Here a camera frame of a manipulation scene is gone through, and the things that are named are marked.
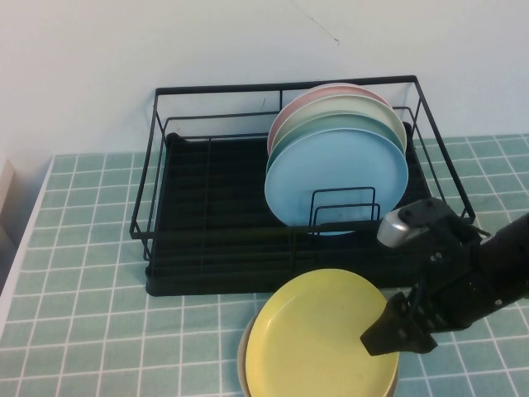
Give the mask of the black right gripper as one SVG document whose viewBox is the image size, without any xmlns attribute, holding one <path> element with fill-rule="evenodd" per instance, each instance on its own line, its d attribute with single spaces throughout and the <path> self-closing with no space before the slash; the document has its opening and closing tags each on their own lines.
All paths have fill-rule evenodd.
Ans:
<svg viewBox="0 0 529 397">
<path fill-rule="evenodd" d="M 465 329 L 509 305 L 509 226 L 486 238 L 464 222 L 432 222 L 428 228 L 448 257 L 426 267 L 408 296 L 410 306 L 403 292 L 395 294 L 362 333 L 371 356 L 427 354 L 437 342 L 424 332 Z"/>
</svg>

